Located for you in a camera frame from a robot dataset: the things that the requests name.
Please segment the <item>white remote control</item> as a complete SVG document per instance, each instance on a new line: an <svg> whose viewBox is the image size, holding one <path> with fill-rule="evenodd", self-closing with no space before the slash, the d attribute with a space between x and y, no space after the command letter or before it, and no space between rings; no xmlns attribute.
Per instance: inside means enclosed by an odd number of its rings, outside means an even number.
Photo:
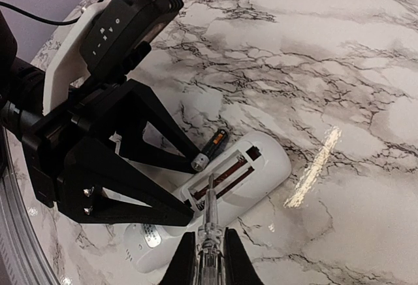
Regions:
<svg viewBox="0 0 418 285"><path fill-rule="evenodd" d="M204 216L209 176L214 176L218 223L228 226L246 213L291 174L291 162L283 147L270 135L247 133L173 191L194 212L185 227L131 224L124 234L126 260L140 273L164 267L173 257L182 235L197 232Z"/></svg>

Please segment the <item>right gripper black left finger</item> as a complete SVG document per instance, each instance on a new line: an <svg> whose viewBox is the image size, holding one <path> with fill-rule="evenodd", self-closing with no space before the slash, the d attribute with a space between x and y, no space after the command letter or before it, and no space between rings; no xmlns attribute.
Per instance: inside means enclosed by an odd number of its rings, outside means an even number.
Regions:
<svg viewBox="0 0 418 285"><path fill-rule="evenodd" d="M191 285L195 277L196 236L184 233L161 280L161 285Z"/></svg>

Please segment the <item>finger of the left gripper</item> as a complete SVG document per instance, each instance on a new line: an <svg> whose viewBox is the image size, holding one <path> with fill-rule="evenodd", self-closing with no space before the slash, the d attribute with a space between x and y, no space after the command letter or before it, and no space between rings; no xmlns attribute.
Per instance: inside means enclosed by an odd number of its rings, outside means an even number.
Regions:
<svg viewBox="0 0 418 285"><path fill-rule="evenodd" d="M100 140L121 137L119 155L125 159L183 173L195 174L191 162L200 153L164 104L147 85L128 80L121 86L101 88L73 109L72 122ZM177 149L173 154L144 139L151 125Z"/></svg>

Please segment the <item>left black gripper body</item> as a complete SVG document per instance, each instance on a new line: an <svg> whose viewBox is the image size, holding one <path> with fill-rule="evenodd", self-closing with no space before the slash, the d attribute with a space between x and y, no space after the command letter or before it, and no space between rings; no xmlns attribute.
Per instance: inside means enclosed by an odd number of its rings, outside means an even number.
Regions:
<svg viewBox="0 0 418 285"><path fill-rule="evenodd" d="M39 121L46 123L42 114L45 72L17 58L17 48L16 39L1 13L1 126L15 135L25 150L28 146L24 143L24 136L40 127ZM73 107L81 97L70 95L70 99L57 110L61 112ZM30 154L25 154L25 160L35 196L52 208L56 200L56 185L49 176L32 173L34 167L30 163L35 159Z"/></svg>

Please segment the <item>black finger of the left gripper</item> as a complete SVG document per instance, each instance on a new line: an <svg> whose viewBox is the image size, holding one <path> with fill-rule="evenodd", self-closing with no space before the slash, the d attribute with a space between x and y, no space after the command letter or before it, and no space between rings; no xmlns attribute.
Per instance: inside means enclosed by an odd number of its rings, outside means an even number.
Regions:
<svg viewBox="0 0 418 285"><path fill-rule="evenodd" d="M79 224L187 226L193 211L103 143L84 137L57 178L58 210Z"/></svg>

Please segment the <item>clear handled screwdriver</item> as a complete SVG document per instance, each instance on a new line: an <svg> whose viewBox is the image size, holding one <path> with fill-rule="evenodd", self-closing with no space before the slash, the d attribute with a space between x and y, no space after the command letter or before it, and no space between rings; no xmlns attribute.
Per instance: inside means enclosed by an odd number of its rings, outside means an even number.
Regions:
<svg viewBox="0 0 418 285"><path fill-rule="evenodd" d="M197 273L195 284L224 284L223 229L219 225L214 175L208 178L205 195L204 216L198 229Z"/></svg>

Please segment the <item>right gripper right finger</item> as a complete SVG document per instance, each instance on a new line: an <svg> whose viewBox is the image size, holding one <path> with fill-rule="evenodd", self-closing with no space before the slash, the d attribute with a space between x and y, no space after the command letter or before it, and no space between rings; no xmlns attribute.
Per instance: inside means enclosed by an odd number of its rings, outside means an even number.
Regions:
<svg viewBox="0 0 418 285"><path fill-rule="evenodd" d="M235 229L225 229L223 254L226 284L264 284L256 273Z"/></svg>

